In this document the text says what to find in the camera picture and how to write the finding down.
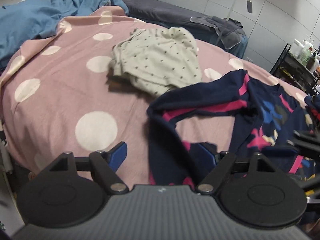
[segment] black shelf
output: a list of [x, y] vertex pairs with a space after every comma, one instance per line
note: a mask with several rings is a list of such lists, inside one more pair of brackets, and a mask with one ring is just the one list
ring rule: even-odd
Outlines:
[[290, 48], [291, 46], [289, 44], [284, 47], [284, 50], [270, 73], [303, 90], [306, 94], [318, 94], [316, 85], [319, 76], [314, 76], [313, 73], [294, 58], [289, 53]]

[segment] blue blanket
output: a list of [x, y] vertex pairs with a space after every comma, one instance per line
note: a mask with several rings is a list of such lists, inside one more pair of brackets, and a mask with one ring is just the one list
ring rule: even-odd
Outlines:
[[122, 0], [26, 0], [0, 9], [0, 73], [26, 40], [55, 35], [58, 22], [66, 16], [87, 16], [104, 5], [118, 5], [126, 14]]

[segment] bed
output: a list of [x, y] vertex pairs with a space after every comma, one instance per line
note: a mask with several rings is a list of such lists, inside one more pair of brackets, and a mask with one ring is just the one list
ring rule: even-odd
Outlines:
[[[113, 46], [135, 28], [162, 28], [126, 17], [117, 6], [103, 6], [88, 17], [66, 17], [57, 35], [28, 40], [1, 76], [1, 120], [8, 151], [35, 174], [65, 151], [87, 156], [128, 145], [117, 174], [131, 188], [149, 183], [146, 109], [153, 97], [138, 91], [113, 91], [106, 83]], [[301, 90], [212, 44], [196, 41], [202, 81], [245, 69], [265, 84], [280, 84], [305, 106]], [[192, 117], [177, 131], [189, 142], [211, 142], [228, 150], [233, 117]]]

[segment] toiletry bottle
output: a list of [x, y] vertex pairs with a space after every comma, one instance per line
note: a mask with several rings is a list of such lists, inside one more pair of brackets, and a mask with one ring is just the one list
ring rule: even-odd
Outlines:
[[305, 47], [307, 48], [313, 48], [313, 44], [312, 44], [312, 41], [311, 41], [311, 38], [307, 40], [306, 44], [305, 44]]
[[306, 69], [311, 71], [311, 68], [313, 67], [313, 64], [315, 63], [315, 61], [316, 61], [316, 50], [313, 49], [312, 56], [309, 58], [307, 62]]
[[302, 45], [305, 46], [307, 42], [309, 42], [309, 36], [306, 34], [306, 38], [302, 40]]
[[301, 45], [299, 45], [299, 54], [296, 57], [297, 60], [301, 61], [301, 57], [302, 57], [303, 51], [304, 51], [304, 45], [301, 44]]
[[309, 51], [309, 47], [304, 47], [303, 50], [301, 51], [301, 53], [298, 56], [298, 61], [300, 61], [301, 63], [303, 62], [304, 58], [306, 57], [307, 53]]
[[303, 49], [304, 49], [304, 46], [300, 43], [295, 58], [298, 58], [298, 56], [300, 55]]
[[289, 53], [295, 58], [297, 58], [301, 52], [300, 45], [301, 45], [301, 42], [298, 41], [297, 39], [295, 39], [291, 45], [290, 50], [289, 50]]
[[319, 66], [320, 63], [320, 56], [318, 55], [318, 57], [316, 57], [316, 60], [312, 66], [312, 68], [310, 69], [310, 72], [314, 74], [314, 72], [316, 71], [317, 67]]
[[312, 48], [309, 47], [309, 49], [305, 49], [305, 57], [303, 59], [301, 59], [301, 63], [302, 65], [305, 67], [311, 57], [311, 51], [312, 51]]

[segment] white bottle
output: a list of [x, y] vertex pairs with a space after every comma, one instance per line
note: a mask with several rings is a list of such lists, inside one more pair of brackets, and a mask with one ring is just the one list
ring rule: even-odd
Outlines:
[[313, 44], [309, 40], [306, 42], [306, 44], [304, 46], [307, 47], [307, 48], [310, 48], [310, 47], [313, 48]]
[[295, 39], [291, 45], [290, 48], [290, 53], [292, 54], [292, 56], [294, 56], [295, 58], [297, 58], [297, 56], [300, 54], [300, 47], [299, 45], [301, 45], [301, 42], [298, 41], [297, 39]]
[[309, 42], [309, 36], [308, 36], [308, 35], [306, 35], [306, 36], [307, 36], [307, 37], [306, 37], [305, 39], [303, 39], [302, 42], [301, 42], [303, 46], [305, 46], [306, 43]]
[[320, 63], [320, 55], [316, 58], [316, 61], [312, 65], [312, 67], [310, 69], [311, 73], [314, 73], [314, 71], [316, 71], [317, 67], [319, 66], [319, 63]]
[[295, 58], [298, 58], [298, 57], [299, 57], [299, 55], [301, 54], [301, 52], [303, 51], [303, 49], [304, 49], [304, 46], [300, 43], [300, 44], [299, 44], [299, 50], [297, 51], [297, 56], [295, 56]]

